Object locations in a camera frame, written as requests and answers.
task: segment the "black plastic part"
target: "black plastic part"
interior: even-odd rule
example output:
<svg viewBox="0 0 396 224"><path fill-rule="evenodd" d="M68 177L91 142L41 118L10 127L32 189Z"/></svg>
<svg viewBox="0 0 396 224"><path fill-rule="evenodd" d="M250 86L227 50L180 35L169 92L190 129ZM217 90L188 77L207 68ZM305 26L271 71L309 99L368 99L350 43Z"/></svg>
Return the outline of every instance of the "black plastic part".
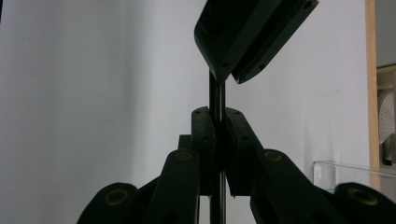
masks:
<svg viewBox="0 0 396 224"><path fill-rule="evenodd" d="M159 177L151 180L137 191L130 211L132 214L131 224L141 224L147 219L150 202L157 187L158 179Z"/></svg>
<svg viewBox="0 0 396 224"><path fill-rule="evenodd" d="M191 135L190 134L181 134L178 137L178 145L177 149L191 149Z"/></svg>
<svg viewBox="0 0 396 224"><path fill-rule="evenodd" d="M216 136L207 106L191 113L191 148L200 155L201 195L211 195L212 181L216 173Z"/></svg>
<svg viewBox="0 0 396 224"><path fill-rule="evenodd" d="M115 183L101 189L82 212L78 224L130 224L137 188Z"/></svg>
<svg viewBox="0 0 396 224"><path fill-rule="evenodd" d="M217 82L255 77L318 4L317 0L208 0L195 42Z"/></svg>
<svg viewBox="0 0 396 224"><path fill-rule="evenodd" d="M242 112L227 108L227 180L233 196L249 196L256 151L262 145Z"/></svg>
<svg viewBox="0 0 396 224"><path fill-rule="evenodd" d="M195 42L210 71L223 82L243 57L280 0L208 0Z"/></svg>
<svg viewBox="0 0 396 224"><path fill-rule="evenodd" d="M374 189L345 183L337 186L333 197L349 223L396 223L396 204Z"/></svg>
<svg viewBox="0 0 396 224"><path fill-rule="evenodd" d="M171 152L152 195L146 224L197 223L199 155L187 149Z"/></svg>
<svg viewBox="0 0 396 224"><path fill-rule="evenodd" d="M282 0L233 70L241 84L257 76L282 49L318 4L317 0Z"/></svg>
<svg viewBox="0 0 396 224"><path fill-rule="evenodd" d="M256 180L252 191L253 215L271 223L257 204L271 204L271 219L278 223L346 223L327 199L314 187L286 154L259 149L256 153Z"/></svg>

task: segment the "screw hole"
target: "screw hole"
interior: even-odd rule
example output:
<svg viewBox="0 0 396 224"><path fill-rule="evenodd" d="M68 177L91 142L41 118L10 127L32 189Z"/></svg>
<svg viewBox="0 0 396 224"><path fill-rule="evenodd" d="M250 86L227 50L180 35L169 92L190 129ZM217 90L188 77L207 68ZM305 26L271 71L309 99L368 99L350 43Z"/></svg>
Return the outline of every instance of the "screw hole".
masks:
<svg viewBox="0 0 396 224"><path fill-rule="evenodd" d="M188 151L180 151L176 154L176 158L180 161L189 161L192 158L192 155Z"/></svg>
<svg viewBox="0 0 396 224"><path fill-rule="evenodd" d="M114 206L123 203L128 196L125 189L113 189L105 196L105 201L107 205Z"/></svg>
<svg viewBox="0 0 396 224"><path fill-rule="evenodd" d="M277 154L276 152L273 152L273 151L265 152L264 156L270 161L280 161L280 160L282 160L282 157L279 154Z"/></svg>
<svg viewBox="0 0 396 224"><path fill-rule="evenodd" d="M374 206L374 205L378 204L378 199L373 194L366 192L364 190L351 188L351 189L348 189L347 192L349 193L349 196L352 199L354 199L360 203L363 203L363 204L366 204L369 206Z"/></svg>

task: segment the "cylindrical rod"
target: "cylindrical rod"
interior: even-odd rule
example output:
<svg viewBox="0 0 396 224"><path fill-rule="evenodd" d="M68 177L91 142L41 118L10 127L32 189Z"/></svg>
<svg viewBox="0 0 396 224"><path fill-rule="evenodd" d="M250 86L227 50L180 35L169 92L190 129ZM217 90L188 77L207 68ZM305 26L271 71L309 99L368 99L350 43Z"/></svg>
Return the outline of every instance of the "cylindrical rod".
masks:
<svg viewBox="0 0 396 224"><path fill-rule="evenodd" d="M215 128L218 142L216 144L217 173L214 175L212 194L210 195L210 223L225 224L226 221L226 177L224 169L225 144L221 127L225 117L225 82L218 83L210 73L209 78L209 111Z"/></svg>

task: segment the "white wall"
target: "white wall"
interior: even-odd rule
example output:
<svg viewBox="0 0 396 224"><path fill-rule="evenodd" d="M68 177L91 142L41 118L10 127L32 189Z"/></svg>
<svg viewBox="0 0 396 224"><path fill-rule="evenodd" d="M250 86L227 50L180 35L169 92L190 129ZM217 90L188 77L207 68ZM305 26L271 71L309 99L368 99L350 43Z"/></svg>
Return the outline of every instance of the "white wall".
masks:
<svg viewBox="0 0 396 224"><path fill-rule="evenodd" d="M396 63L396 2L375 1L376 63Z"/></svg>
<svg viewBox="0 0 396 224"><path fill-rule="evenodd" d="M207 105L193 41L204 4L4 2L0 223L74 223L102 187L161 172ZM314 160L368 164L364 13L361 0L321 0L262 74L227 83L228 106L306 174ZM247 199L229 202L228 223L254 223Z"/></svg>

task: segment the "transparent plastic bin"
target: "transparent plastic bin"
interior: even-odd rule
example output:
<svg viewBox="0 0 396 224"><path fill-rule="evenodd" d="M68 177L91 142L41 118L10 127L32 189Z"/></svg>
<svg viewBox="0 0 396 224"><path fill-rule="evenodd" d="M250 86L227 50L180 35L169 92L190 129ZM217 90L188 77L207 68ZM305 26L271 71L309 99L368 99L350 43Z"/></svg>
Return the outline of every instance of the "transparent plastic bin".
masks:
<svg viewBox="0 0 396 224"><path fill-rule="evenodd" d="M342 183L355 182L375 189L396 203L396 172L386 168L373 170L334 161L315 161L312 167L312 183L334 193Z"/></svg>

